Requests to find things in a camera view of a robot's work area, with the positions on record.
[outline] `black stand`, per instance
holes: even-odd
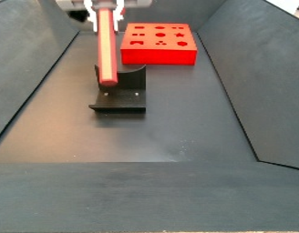
[[[123,66],[118,72],[118,85],[103,86],[99,83],[96,104],[90,105],[98,112],[143,113],[146,111],[146,65]]]

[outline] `circular hole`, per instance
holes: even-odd
[[[158,36],[158,37],[165,37],[166,34],[165,34],[165,33],[157,33],[157,36]]]

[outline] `white surface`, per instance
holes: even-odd
[[[272,4],[277,5],[282,10],[294,14],[299,6],[299,0],[266,0]]]

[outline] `table surface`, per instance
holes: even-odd
[[[145,115],[88,108],[95,45],[0,138],[0,232],[299,231],[299,171],[257,162],[202,44],[195,66],[147,67]]]

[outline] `red block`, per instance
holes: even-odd
[[[187,24],[128,24],[123,64],[194,65],[198,47]]]

